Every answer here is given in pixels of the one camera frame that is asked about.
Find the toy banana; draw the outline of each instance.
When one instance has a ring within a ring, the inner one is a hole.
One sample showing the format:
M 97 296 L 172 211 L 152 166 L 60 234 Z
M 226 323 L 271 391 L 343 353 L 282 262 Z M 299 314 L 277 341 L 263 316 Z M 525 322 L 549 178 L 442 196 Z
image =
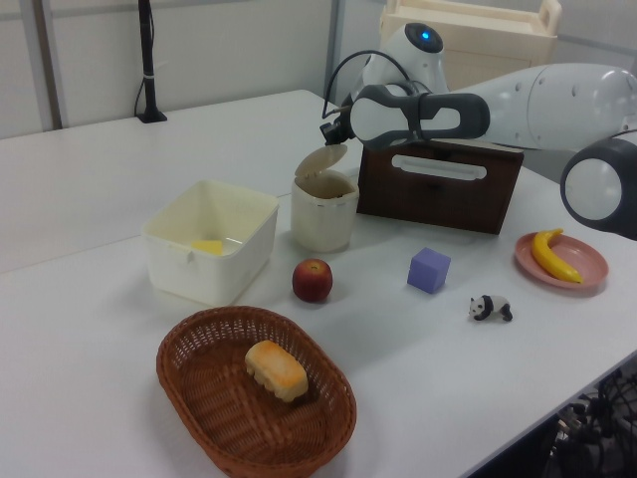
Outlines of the toy banana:
M 563 229 L 552 229 L 550 231 L 537 232 L 532 241 L 531 253 L 537 263 L 545 269 L 551 276 L 567 282 L 583 282 L 581 275 L 577 270 L 550 249 L 550 241 L 553 237 L 558 236 Z

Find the pink plate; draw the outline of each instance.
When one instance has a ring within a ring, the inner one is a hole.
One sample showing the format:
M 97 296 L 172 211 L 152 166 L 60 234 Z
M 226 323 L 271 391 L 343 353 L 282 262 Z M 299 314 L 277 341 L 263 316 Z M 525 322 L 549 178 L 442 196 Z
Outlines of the pink plate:
M 606 260 L 595 249 L 577 239 L 560 234 L 550 242 L 550 248 L 557 256 L 573 266 L 583 279 L 581 284 L 561 281 L 551 276 L 533 258 L 531 243 L 534 232 L 522 236 L 516 244 L 516 259 L 532 276 L 547 284 L 565 289 L 587 289 L 598 286 L 608 275 Z

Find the panda figurine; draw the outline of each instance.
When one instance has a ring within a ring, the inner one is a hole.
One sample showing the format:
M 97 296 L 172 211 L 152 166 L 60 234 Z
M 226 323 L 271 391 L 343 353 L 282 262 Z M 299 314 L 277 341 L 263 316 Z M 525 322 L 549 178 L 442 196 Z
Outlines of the panda figurine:
M 478 299 L 471 298 L 469 315 L 476 321 L 483 321 L 493 312 L 500 313 L 505 322 L 510 322 L 514 317 L 511 313 L 511 304 L 502 296 L 482 296 Z

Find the toy bread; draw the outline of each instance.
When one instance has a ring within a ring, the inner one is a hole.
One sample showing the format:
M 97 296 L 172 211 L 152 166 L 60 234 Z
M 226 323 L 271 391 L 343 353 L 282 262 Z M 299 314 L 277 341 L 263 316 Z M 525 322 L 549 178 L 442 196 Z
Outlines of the toy bread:
M 253 345 L 246 354 L 246 369 L 257 383 L 284 402 L 291 402 L 308 391 L 304 368 L 274 342 Z

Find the toy apple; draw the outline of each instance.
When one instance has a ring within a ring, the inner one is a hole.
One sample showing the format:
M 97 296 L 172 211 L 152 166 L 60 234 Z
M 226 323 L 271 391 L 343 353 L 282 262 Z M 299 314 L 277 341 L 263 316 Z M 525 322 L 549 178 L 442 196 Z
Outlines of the toy apple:
M 292 289 L 305 302 L 320 302 L 331 291 L 332 277 L 329 264 L 321 259 L 300 262 L 292 275 Z

